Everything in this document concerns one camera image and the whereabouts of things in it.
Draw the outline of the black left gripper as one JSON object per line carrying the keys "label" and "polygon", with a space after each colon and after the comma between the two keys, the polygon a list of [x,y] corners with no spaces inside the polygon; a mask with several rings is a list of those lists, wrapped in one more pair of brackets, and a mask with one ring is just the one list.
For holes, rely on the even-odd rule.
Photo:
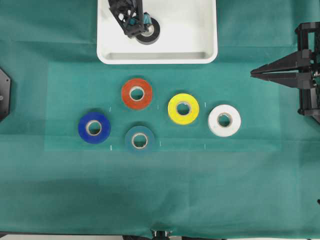
{"label": "black left gripper", "polygon": [[109,0],[109,10],[119,25],[124,28],[128,38],[134,38],[144,31],[144,25],[152,25],[152,18],[148,12],[143,13],[141,0]]}

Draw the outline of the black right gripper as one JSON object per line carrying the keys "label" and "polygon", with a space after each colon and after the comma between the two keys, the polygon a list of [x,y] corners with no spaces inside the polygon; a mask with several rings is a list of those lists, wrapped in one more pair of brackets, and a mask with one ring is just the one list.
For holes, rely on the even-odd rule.
{"label": "black right gripper", "polygon": [[[252,70],[250,76],[298,89],[297,73],[273,73],[298,69],[298,72],[306,77],[303,88],[299,90],[298,113],[303,116],[318,117],[320,115],[320,84],[316,79],[320,77],[320,23],[301,23],[295,29],[295,33],[298,51]],[[309,49],[310,33],[314,33],[314,50]],[[307,57],[308,66],[304,66],[303,56]]]}

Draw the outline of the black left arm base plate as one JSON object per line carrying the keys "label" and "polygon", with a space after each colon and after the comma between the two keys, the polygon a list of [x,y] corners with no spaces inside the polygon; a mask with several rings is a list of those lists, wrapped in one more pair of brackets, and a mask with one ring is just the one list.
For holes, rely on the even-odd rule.
{"label": "black left arm base plate", "polygon": [[0,69],[0,121],[2,122],[10,113],[11,78]]}

